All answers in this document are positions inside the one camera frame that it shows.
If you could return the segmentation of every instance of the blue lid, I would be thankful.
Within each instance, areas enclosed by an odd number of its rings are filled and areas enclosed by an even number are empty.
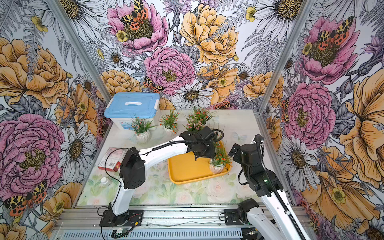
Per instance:
[[[116,93],[104,116],[107,118],[153,118],[157,112],[158,93]]]

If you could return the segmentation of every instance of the blue storage box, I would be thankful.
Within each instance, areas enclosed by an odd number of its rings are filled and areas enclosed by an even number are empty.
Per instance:
[[[116,93],[108,103],[104,116],[110,118],[121,130],[132,130],[135,117],[148,119],[155,126],[159,124],[159,101],[158,93]]]

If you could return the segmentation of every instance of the white bottle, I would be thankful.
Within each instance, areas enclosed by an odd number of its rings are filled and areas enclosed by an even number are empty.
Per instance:
[[[112,183],[112,181],[107,177],[102,177],[100,179],[100,183],[102,184],[103,187],[108,187]]]

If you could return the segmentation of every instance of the floral tablecloth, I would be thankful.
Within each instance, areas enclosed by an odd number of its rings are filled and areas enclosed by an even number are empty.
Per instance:
[[[184,130],[188,110],[181,111],[178,129]],[[259,129],[252,110],[218,110],[217,116],[211,119],[207,126],[219,128],[224,131],[224,143],[229,150],[234,143],[244,144],[250,142],[259,133]],[[112,184],[102,187],[100,179],[106,176],[104,170],[97,167],[102,156],[109,147],[147,148],[166,142],[171,138],[164,135],[164,130],[158,127],[152,132],[149,143],[139,144],[133,135],[121,132],[115,125],[112,126],[98,160],[88,177],[86,185],[77,202],[77,206],[107,205],[114,200],[118,182],[112,179]],[[268,153],[264,161],[272,170]],[[150,168],[146,173],[146,181],[136,189],[130,205],[176,205],[176,204],[235,204],[248,198],[257,200],[254,191],[248,185],[240,185],[237,175],[241,170],[240,164],[233,162],[229,174],[189,184],[177,185],[171,182],[168,174],[167,161]]]

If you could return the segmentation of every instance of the potted plant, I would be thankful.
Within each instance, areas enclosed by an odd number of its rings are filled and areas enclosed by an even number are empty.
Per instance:
[[[225,168],[229,174],[227,165],[231,165],[232,159],[228,156],[224,144],[221,141],[215,142],[215,152],[216,156],[212,158],[212,161],[209,163],[209,169],[212,173],[219,174]]]
[[[211,113],[208,109],[194,108],[193,113],[188,115],[188,124],[185,128],[190,132],[197,132],[214,116],[215,113]]]
[[[145,119],[139,119],[138,117],[135,117],[135,119],[132,121],[132,128],[135,131],[136,138],[141,143],[146,143],[151,139],[151,132],[148,131],[151,127],[151,122],[149,120]]]
[[[179,114],[180,113],[175,110],[169,110],[169,115],[161,116],[160,125],[164,127],[169,137],[175,136],[178,131],[176,121],[179,119]]]

